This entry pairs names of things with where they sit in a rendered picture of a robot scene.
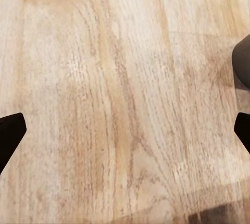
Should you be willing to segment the trash can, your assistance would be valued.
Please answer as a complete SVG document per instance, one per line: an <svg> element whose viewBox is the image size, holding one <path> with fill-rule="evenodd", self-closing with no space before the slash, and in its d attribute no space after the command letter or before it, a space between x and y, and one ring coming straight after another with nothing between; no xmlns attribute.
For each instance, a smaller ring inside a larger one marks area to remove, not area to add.
<svg viewBox="0 0 250 224"><path fill-rule="evenodd" d="M232 65L238 79L250 89L250 34L234 47Z"/></svg>

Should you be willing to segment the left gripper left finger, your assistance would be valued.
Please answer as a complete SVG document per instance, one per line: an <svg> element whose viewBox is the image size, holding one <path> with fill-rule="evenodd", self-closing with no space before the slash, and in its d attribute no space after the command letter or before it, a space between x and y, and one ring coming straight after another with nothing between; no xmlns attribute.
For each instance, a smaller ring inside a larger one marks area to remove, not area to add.
<svg viewBox="0 0 250 224"><path fill-rule="evenodd" d="M0 118L0 174L27 132L22 113Z"/></svg>

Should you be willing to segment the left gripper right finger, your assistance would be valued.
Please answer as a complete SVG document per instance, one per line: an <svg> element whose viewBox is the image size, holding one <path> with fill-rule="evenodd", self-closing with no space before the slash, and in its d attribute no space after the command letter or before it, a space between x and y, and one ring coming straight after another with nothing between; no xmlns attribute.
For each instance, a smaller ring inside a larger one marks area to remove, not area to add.
<svg viewBox="0 0 250 224"><path fill-rule="evenodd" d="M234 132L250 153L250 114L238 113L235 120Z"/></svg>

